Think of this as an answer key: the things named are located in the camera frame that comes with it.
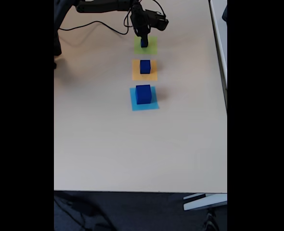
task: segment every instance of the floor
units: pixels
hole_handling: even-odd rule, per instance
[[[183,197],[188,193],[140,192],[67,192],[98,205],[110,218],[117,231],[202,231],[207,211],[183,211]],[[82,223],[78,212],[60,202],[74,218]],[[227,206],[215,208],[220,231],[227,230]],[[85,216],[86,227],[105,224],[102,217]],[[66,213],[54,203],[54,230],[81,231]]]

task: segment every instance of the blue cube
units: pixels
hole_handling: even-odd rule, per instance
[[[151,61],[150,60],[140,60],[140,74],[151,73]]]
[[[148,41],[144,41],[143,39],[141,39],[141,47],[147,47],[148,46]]]
[[[152,101],[151,85],[137,85],[136,99],[137,99],[137,104],[151,103]]]

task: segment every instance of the white object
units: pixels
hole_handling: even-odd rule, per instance
[[[209,4],[214,19],[215,33],[217,35],[217,44],[219,55],[221,56],[225,84],[226,87],[228,87],[228,27],[227,23],[222,19],[223,12],[227,6],[227,1],[210,0]]]
[[[157,55],[135,54],[134,32],[101,24],[59,30],[54,71],[54,189],[227,192],[227,112],[205,0],[161,0],[169,24]],[[156,10],[153,1],[144,9]],[[79,14],[126,31],[126,12]],[[158,81],[132,81],[132,59],[155,59]],[[129,88],[156,87],[159,109],[132,111]]]
[[[228,202],[228,195],[226,193],[218,193],[207,195],[204,198],[191,201],[184,204],[184,210],[198,209],[206,206],[216,206],[218,204],[222,205],[222,203]]]

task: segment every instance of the tabletop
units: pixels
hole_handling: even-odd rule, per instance
[[[144,9],[160,11],[150,0]],[[207,0],[160,0],[169,24],[157,54],[135,54],[135,34],[101,24],[59,30],[54,70],[54,189],[227,192],[227,112]],[[126,12],[79,14],[125,32]],[[132,60],[157,61],[157,81],[133,81]],[[159,109],[133,111],[130,88],[150,84]]]

